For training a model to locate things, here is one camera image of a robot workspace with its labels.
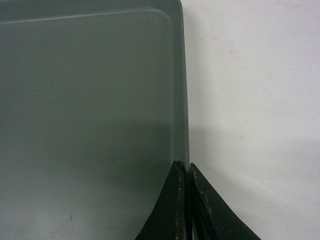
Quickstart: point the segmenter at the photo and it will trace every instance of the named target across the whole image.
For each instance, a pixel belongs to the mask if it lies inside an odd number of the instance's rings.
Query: white wall
[[[263,240],[320,239],[320,1],[181,2],[190,161]]]

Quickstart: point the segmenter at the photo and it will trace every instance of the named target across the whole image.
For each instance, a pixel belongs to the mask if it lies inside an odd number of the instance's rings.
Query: tray
[[[188,145],[178,0],[0,1],[0,239],[134,239]]]

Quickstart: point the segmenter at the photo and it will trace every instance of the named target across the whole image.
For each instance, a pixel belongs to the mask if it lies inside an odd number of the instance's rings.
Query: black plastic piece
[[[185,175],[173,162],[150,217],[135,240],[183,240],[185,227]]]
[[[260,240],[191,163],[192,212],[199,240]]]

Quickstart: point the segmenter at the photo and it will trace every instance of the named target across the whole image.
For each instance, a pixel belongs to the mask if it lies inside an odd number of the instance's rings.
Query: tray surface
[[[0,239],[134,239],[188,161],[180,33],[155,7],[54,14],[0,18]]]

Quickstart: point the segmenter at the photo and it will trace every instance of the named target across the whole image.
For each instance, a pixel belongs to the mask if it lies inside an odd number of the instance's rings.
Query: gray plastic surface
[[[180,3],[75,2],[0,2],[1,240],[134,239],[189,166]]]

